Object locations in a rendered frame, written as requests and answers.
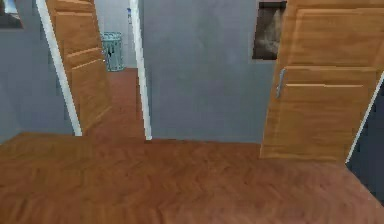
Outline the brown wooden room door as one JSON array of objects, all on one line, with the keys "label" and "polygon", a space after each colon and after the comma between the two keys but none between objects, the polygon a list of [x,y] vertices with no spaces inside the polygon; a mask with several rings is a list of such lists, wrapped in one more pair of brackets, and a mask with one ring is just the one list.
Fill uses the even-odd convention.
[{"label": "brown wooden room door", "polygon": [[384,0],[288,0],[261,157],[345,161],[383,73]]},{"label": "brown wooden room door", "polygon": [[83,134],[111,107],[94,0],[46,0]]}]

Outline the brown framed wall picture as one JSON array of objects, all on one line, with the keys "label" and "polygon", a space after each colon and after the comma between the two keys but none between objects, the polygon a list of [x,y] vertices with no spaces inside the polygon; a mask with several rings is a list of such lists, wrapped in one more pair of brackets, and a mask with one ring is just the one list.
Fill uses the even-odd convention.
[{"label": "brown framed wall picture", "polygon": [[260,1],[254,37],[252,58],[276,60],[279,50],[282,20],[286,1]]}]

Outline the dark framed wall picture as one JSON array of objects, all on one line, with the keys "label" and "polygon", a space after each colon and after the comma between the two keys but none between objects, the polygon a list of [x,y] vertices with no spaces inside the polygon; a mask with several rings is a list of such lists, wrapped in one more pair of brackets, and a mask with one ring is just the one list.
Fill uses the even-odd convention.
[{"label": "dark framed wall picture", "polygon": [[18,12],[6,11],[5,0],[0,0],[0,29],[21,29],[22,22]]}]

